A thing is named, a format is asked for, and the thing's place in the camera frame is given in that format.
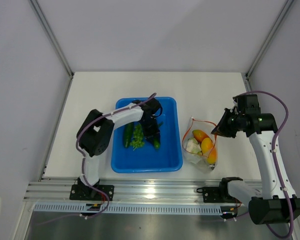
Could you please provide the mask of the red orange mango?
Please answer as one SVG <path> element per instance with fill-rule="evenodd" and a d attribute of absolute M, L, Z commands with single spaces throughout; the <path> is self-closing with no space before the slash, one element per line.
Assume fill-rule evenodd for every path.
<path fill-rule="evenodd" d="M 200 129 L 193 130 L 192 134 L 198 143 L 201 143 L 206 138 L 210 139 L 210 137 L 204 131 L 202 131 Z"/>

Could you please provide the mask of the green grape bunch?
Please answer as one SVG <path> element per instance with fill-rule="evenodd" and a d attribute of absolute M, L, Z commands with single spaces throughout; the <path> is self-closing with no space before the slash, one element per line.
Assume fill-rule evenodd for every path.
<path fill-rule="evenodd" d="M 133 148 L 133 150 L 143 148 L 145 145 L 144 142 L 144 133 L 141 124 L 136 124 L 134 126 L 132 137 L 130 141 L 130 146 Z"/>

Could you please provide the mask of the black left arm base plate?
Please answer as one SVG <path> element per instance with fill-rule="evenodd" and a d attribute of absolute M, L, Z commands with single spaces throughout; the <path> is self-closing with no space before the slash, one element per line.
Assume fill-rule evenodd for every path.
<path fill-rule="evenodd" d="M 98 185 L 96 187 L 98 190 L 104 192 L 108 195 L 110 201 L 113 200 L 115 186 L 114 185 Z M 101 194 L 92 188 L 82 185 L 82 184 L 74 184 L 71 186 L 69 199 L 72 201 L 106 201 L 107 198 L 105 196 L 101 196 Z"/>

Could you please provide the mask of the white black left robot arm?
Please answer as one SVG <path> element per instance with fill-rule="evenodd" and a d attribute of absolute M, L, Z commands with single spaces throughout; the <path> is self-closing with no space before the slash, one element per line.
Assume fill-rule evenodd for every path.
<path fill-rule="evenodd" d="M 107 150 L 114 130 L 138 123 L 142 140 L 158 147 L 161 135 L 157 118 L 162 113 L 163 107 L 154 95 L 144 101 L 134 100 L 109 113 L 96 109 L 89 112 L 77 132 L 75 143 L 77 151 L 83 156 L 78 178 L 78 182 L 83 184 L 80 192 L 87 200 L 95 199 L 101 192 L 97 187 L 100 181 L 98 158 Z"/>

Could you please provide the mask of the clear zip top bag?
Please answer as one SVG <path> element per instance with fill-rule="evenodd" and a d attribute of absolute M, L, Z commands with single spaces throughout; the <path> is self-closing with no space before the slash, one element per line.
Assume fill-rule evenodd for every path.
<path fill-rule="evenodd" d="M 183 158 L 202 172 L 213 171 L 218 164 L 217 125 L 208 120 L 190 117 L 182 138 Z"/>

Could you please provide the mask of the dark green cucumber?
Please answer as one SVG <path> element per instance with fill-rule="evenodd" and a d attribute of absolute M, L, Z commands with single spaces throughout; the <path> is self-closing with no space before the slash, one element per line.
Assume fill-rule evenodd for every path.
<path fill-rule="evenodd" d="M 124 126 L 123 130 L 123 146 L 128 148 L 131 144 L 132 136 L 134 132 L 134 122 L 130 122 Z"/>

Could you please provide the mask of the green chili pepper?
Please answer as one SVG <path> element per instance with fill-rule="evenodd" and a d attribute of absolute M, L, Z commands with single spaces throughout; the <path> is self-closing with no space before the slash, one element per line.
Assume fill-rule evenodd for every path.
<path fill-rule="evenodd" d="M 163 124 L 164 124 L 164 122 L 161 121 L 161 122 L 158 124 L 158 128 L 160 128 Z M 160 139 L 159 139 L 158 137 L 155 137 L 155 138 L 154 138 L 153 146 L 154 146 L 154 148 L 155 148 L 156 150 L 159 150 L 159 149 L 160 149 L 161 143 L 160 143 Z"/>

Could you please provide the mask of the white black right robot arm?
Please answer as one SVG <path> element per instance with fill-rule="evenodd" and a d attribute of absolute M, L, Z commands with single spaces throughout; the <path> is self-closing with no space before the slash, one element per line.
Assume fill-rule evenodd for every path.
<path fill-rule="evenodd" d="M 256 225 L 290 223 L 300 215 L 297 197 L 281 157 L 275 117 L 262 113 L 256 93 L 233 97 L 231 109 L 226 108 L 213 135 L 235 138 L 244 132 L 254 150 L 261 176 L 262 191 L 252 189 L 240 177 L 224 177 L 219 183 L 218 196 L 224 202 L 233 198 L 248 207 Z"/>

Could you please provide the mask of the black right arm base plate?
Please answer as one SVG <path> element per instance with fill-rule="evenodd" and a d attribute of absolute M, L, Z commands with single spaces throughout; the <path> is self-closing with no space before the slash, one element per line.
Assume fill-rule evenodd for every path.
<path fill-rule="evenodd" d="M 225 188 L 220 186 L 199 187 L 196 192 L 202 194 L 204 203 L 231 203 L 233 201 Z"/>

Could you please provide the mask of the yellow orange mango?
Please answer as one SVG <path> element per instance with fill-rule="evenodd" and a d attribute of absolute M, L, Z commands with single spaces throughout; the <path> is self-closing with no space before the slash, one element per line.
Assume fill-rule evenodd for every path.
<path fill-rule="evenodd" d="M 217 162 L 217 149 L 213 141 L 209 137 L 206 137 L 202 140 L 200 147 L 203 155 L 207 157 L 207 163 L 211 165 L 215 164 Z"/>

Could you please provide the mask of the white green cabbage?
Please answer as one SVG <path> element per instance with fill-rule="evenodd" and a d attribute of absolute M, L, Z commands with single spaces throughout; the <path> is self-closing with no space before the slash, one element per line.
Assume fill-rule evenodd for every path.
<path fill-rule="evenodd" d="M 194 137 L 191 137 L 187 140 L 185 150 L 191 154 L 202 155 L 202 149 Z"/>

